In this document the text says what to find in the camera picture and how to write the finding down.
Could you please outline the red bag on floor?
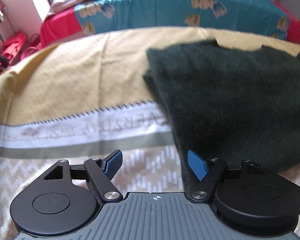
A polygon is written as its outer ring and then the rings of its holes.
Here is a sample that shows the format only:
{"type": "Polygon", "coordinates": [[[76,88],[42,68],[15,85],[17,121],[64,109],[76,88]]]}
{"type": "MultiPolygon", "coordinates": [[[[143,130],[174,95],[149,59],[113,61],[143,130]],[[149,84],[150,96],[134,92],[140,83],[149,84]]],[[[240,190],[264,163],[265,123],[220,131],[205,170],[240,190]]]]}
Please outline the red bag on floor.
{"type": "Polygon", "coordinates": [[[30,42],[27,42],[25,33],[21,30],[18,31],[2,44],[0,51],[0,75],[11,66],[41,49],[42,44],[40,42],[39,34],[32,35],[30,42]]]}

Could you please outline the blue floral blanket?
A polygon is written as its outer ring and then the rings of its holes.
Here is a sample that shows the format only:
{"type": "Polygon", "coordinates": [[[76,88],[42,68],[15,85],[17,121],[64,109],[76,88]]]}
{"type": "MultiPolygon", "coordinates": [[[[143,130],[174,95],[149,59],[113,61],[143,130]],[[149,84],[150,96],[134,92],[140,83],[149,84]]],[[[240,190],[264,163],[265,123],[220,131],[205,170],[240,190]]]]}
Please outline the blue floral blanket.
{"type": "Polygon", "coordinates": [[[74,13],[85,35],[148,27],[202,27],[286,40],[290,16],[270,0],[88,0],[74,13]]]}

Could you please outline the red blanket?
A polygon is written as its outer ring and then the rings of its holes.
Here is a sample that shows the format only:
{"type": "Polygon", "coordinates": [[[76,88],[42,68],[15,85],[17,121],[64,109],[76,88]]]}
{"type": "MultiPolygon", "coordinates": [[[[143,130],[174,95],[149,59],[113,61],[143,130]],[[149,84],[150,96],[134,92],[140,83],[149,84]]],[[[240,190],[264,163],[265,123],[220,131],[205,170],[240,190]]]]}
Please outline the red blanket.
{"type": "Polygon", "coordinates": [[[39,31],[43,47],[58,42],[68,42],[85,37],[85,33],[76,18],[74,7],[51,15],[42,23],[39,31]]]}

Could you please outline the beige yellow patterned quilt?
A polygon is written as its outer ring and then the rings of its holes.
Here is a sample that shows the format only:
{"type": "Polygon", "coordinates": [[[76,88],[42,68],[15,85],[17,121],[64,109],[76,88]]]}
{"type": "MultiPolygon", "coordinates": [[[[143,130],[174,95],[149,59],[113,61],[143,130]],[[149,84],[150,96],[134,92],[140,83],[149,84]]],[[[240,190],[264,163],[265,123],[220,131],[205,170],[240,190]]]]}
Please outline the beige yellow patterned quilt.
{"type": "Polygon", "coordinates": [[[298,44],[235,31],[131,29],[51,45],[0,75],[0,239],[17,234],[13,198],[60,159],[82,164],[120,149],[113,183],[122,193],[181,191],[170,127],[142,78],[146,50],[207,38],[300,53],[298,44]]]}

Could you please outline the dark green knit garment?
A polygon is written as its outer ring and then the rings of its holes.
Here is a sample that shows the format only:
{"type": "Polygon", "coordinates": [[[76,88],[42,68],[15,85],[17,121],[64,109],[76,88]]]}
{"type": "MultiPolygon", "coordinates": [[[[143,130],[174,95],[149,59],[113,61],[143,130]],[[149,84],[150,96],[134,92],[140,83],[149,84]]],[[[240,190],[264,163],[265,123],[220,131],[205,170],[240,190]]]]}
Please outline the dark green knit garment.
{"type": "Polygon", "coordinates": [[[300,53],[206,40],[146,55],[143,79],[170,122],[185,192],[199,181],[189,151],[229,165],[251,160],[274,172],[300,163],[300,53]]]}

